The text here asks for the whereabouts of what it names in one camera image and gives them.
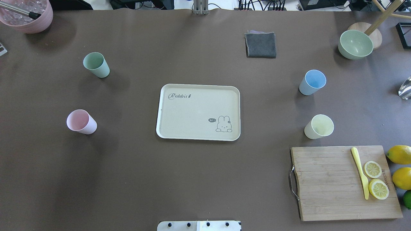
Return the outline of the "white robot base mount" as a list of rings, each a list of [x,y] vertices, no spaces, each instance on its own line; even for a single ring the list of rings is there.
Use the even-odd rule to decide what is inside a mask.
[[[163,221],[157,231],[241,231],[240,221],[206,220],[206,221]]]

